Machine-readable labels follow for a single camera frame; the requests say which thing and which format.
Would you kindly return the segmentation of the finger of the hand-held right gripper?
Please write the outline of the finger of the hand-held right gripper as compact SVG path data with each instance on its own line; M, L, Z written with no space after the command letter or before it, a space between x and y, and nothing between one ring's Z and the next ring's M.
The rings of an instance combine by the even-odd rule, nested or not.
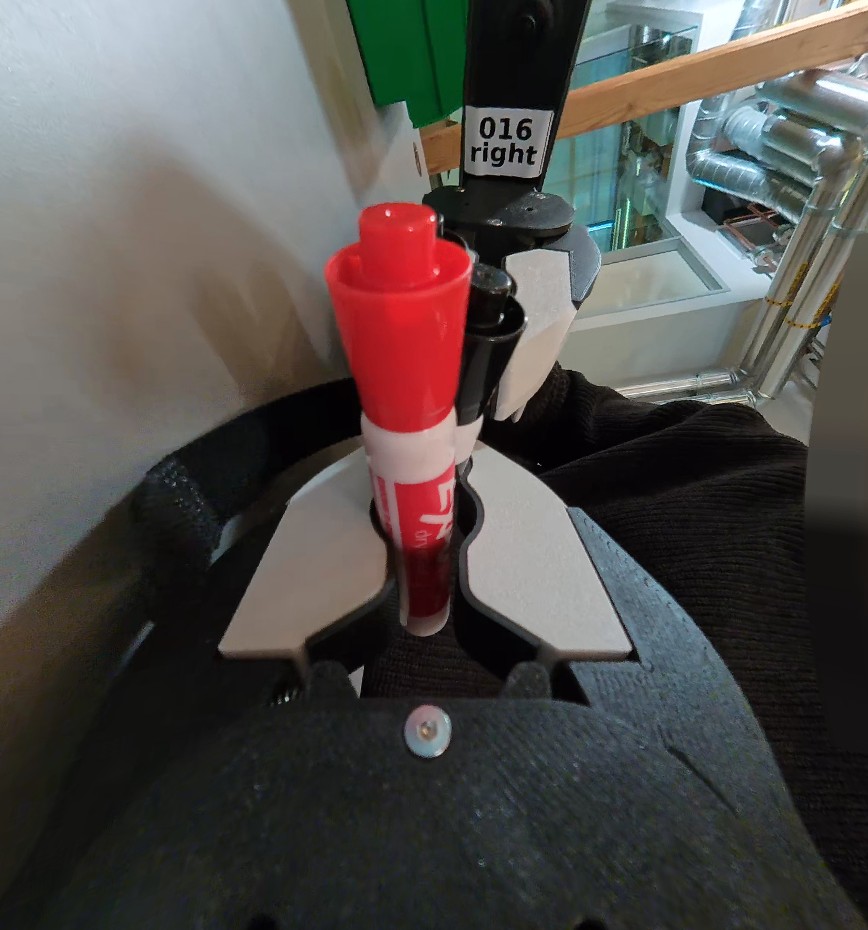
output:
M535 249L509 255L505 271L517 285L525 329L500 379L494 419L514 419L541 388L555 365L574 319L570 256Z

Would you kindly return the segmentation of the red dry-erase marker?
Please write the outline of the red dry-erase marker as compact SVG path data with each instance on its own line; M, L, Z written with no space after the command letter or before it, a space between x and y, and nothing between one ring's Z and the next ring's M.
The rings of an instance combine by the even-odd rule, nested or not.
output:
M430 636L451 602L457 394L474 260L420 203L380 203L324 277L360 405L402 622Z

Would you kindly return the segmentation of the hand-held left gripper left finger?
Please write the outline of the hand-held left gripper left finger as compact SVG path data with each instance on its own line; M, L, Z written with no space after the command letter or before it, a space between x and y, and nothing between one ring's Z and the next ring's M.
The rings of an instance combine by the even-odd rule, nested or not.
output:
M290 499L225 631L230 659L312 660L322 634L384 591L366 456L348 454Z

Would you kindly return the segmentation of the wooden handrail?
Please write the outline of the wooden handrail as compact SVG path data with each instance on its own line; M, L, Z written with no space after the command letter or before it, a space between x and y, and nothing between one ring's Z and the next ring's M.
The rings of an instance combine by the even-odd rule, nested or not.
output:
M556 140L866 52L868 2L851 2L585 87L570 83ZM429 175L460 168L461 123L422 134Z

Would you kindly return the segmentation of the black dry-erase marker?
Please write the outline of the black dry-erase marker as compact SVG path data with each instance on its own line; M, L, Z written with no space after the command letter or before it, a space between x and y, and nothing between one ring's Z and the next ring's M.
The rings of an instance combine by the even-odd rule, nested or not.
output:
M460 376L455 395L454 461L462 473L510 359L526 327L511 275L493 265L473 267Z

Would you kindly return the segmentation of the person's black sweater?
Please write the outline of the person's black sweater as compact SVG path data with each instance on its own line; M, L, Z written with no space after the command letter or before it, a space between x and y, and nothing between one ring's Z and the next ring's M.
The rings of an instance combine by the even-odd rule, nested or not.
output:
M805 609L803 515L711 503L580 509L706 634L758 717L813 842L868 920L868 755L827 733Z

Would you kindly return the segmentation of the shiny steel pipe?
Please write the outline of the shiny steel pipe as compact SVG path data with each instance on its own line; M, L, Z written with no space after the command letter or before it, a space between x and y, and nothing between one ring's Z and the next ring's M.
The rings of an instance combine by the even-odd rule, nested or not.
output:
M622 395L650 403L692 398L757 407L784 388L833 310L855 240L868 233L868 79L852 77L851 130L861 139L859 170L833 215L806 215L794 225L740 364L707 376L618 389Z

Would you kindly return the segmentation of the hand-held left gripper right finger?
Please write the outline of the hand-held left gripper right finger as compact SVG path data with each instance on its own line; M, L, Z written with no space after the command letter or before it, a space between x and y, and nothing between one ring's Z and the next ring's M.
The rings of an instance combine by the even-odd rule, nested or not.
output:
M567 506L477 447L458 483L457 639L477 661L621 661L633 650Z

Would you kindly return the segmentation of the person's right forearm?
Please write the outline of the person's right forearm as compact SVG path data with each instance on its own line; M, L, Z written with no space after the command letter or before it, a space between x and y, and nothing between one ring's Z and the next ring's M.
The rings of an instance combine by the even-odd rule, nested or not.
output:
M571 506L708 497L730 512L804 508L807 448L740 403L627 399L555 365L521 419L490 420L487 445Z

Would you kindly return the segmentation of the green plastic bin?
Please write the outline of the green plastic bin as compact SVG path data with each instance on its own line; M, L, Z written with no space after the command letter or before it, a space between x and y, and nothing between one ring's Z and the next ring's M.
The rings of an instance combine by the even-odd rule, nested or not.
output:
M348 1L374 104L406 104L414 127L463 103L467 1Z

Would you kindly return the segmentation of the silver ducts bundle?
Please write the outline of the silver ducts bundle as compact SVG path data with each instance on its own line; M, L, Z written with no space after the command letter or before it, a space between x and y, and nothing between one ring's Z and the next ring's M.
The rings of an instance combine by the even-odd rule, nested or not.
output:
M806 215L830 217L862 161L851 130L853 82L823 68L766 81L756 93L771 111L734 103L732 91L703 99L686 151L688 175L794 225Z

